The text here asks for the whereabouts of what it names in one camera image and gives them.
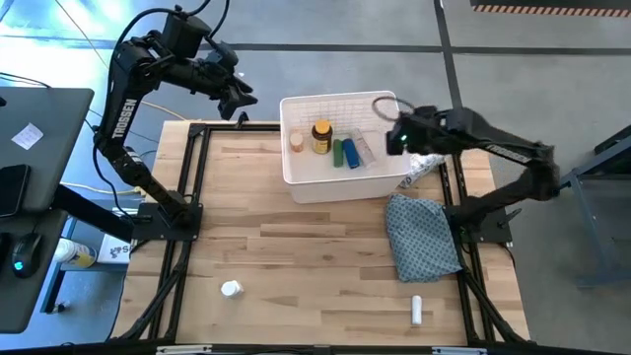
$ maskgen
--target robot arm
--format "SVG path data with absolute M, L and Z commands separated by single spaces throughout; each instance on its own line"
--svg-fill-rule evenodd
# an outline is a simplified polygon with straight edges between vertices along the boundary
M 168 225 L 185 225 L 188 203 L 176 191 L 167 191 L 156 181 L 140 158 L 123 145 L 140 102 L 158 90 L 161 82 L 205 94 L 219 101 L 223 119 L 237 107 L 256 104 L 252 88 L 235 76 L 239 59 L 227 44 L 216 43 L 211 30 L 194 16 L 179 11 L 169 14 L 162 33 L 151 31 L 133 37 L 114 49 L 112 86 L 95 147 L 113 165 L 123 181 L 142 187 L 160 205 Z M 205 59 L 192 59 L 205 38 L 213 47 Z
M 404 150 L 418 154 L 459 154 L 482 149 L 526 167 L 520 177 L 484 196 L 469 196 L 447 212 L 454 225 L 481 223 L 486 214 L 526 198 L 545 201 L 558 195 L 559 169 L 554 147 L 532 143 L 491 126 L 472 109 L 439 111 L 435 106 L 416 107 L 399 114 L 386 134 L 390 155 Z

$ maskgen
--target wooden tabletop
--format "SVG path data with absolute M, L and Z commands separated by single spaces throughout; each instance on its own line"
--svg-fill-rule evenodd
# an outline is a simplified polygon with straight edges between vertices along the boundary
M 166 122 L 163 129 L 154 175 L 170 189 L 177 186 L 187 130 L 188 122 Z M 425 284 L 397 280 L 386 199 L 295 203 L 282 177 L 279 137 L 217 132 L 210 139 L 203 222 L 188 267 L 177 343 L 464 344 L 453 275 Z M 462 164 L 469 193 L 494 189 L 486 153 L 466 152 Z M 438 173 L 399 192 L 443 202 Z M 164 242 L 150 242 L 133 254 L 114 336 L 127 330 L 154 296 L 164 249 Z M 516 332 L 528 337 L 508 254 L 481 245 L 480 255 L 489 297 Z M 220 286 L 233 279 L 245 292 L 224 299 Z M 413 295 L 423 298 L 420 326 L 411 326 Z M 472 304 L 482 334 L 479 308 Z M 163 330 L 170 309 L 171 297 Z

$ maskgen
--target concrete floor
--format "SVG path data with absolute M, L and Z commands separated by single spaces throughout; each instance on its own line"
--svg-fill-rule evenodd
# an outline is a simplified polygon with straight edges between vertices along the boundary
M 60 2 L 88 36 L 97 39 L 104 58 L 110 55 L 111 41 L 133 15 L 175 3 Z M 177 3 L 192 9 L 199 1 Z M 470 11 L 465 0 L 444 3 L 452 45 L 631 47 L 631 20 L 479 14 Z M 201 18 L 213 26 L 222 7 L 221 1 L 211 2 Z M 4 9 L 8 11 L 2 16 L 0 10 L 0 70 L 52 86 L 92 88 L 97 93 L 93 109 L 102 111 L 105 69 L 56 4 L 49 0 L 4 0 Z M 161 29 L 163 20 L 157 15 L 145 19 L 133 33 Z M 432 0 L 235 0 L 218 38 L 241 44 L 381 45 L 376 52 L 359 52 L 353 47 L 239 51 L 238 71 L 245 74 L 259 98 L 259 104 L 247 110 L 254 119 L 278 119 L 278 103 L 285 97 L 326 93 L 392 90 L 417 105 L 452 105 L 443 54 L 396 52 L 387 46 L 441 45 Z M 458 54 L 454 62 L 463 103 L 500 128 L 556 145 L 562 174 L 588 159 L 595 144 L 629 124 L 626 100 L 631 89 L 631 56 Z M 48 70 L 50 65 L 56 69 Z M 217 117 L 215 104 L 169 85 L 146 100 L 189 118 Z M 91 114 L 88 119 L 99 122 Z M 166 119 L 173 118 L 141 106 L 132 129 L 158 139 Z M 128 142 L 139 152 L 156 147 L 154 142 L 136 136 L 130 136 Z M 84 129 L 64 180 L 106 188 L 86 165 L 91 146 L 90 131 Z M 117 188 L 128 188 L 105 162 L 102 167 Z M 492 160 L 492 168 L 498 185 L 511 181 L 521 170 L 500 159 Z M 532 339 L 545 345 L 629 352 L 631 339 L 625 335 L 631 328 L 627 296 L 631 284 L 594 290 L 581 290 L 574 284 L 577 276 L 593 270 L 593 258 L 572 193 L 564 191 L 549 202 L 529 201 L 515 207 L 524 209 L 511 228 Z M 0 348 L 107 337 L 120 292 L 120 275 L 76 273 L 66 277 L 61 299 L 74 307 L 61 315 L 35 314 L 25 333 L 0 335 Z M 97 306 L 99 302 L 93 302 L 96 298 L 108 302 Z

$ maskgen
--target cloth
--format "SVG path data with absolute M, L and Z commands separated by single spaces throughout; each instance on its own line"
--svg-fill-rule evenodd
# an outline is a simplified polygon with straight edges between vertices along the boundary
M 386 206 L 386 228 L 399 280 L 436 282 L 462 269 L 441 204 L 393 194 Z

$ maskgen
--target black desk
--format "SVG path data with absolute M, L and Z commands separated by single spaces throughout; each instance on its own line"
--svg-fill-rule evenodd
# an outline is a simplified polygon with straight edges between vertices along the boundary
M 7 102 L 0 106 L 0 167 L 31 166 L 26 212 L 0 219 L 0 231 L 16 239 L 41 218 L 36 230 L 43 235 L 41 267 L 32 277 L 17 279 L 9 261 L 0 265 L 0 332 L 26 329 L 68 213 L 113 236 L 125 240 L 131 236 L 131 227 L 111 212 L 59 185 L 93 96 L 89 89 L 0 88 L 0 97 Z M 11 138 L 29 123 L 43 137 L 25 150 Z

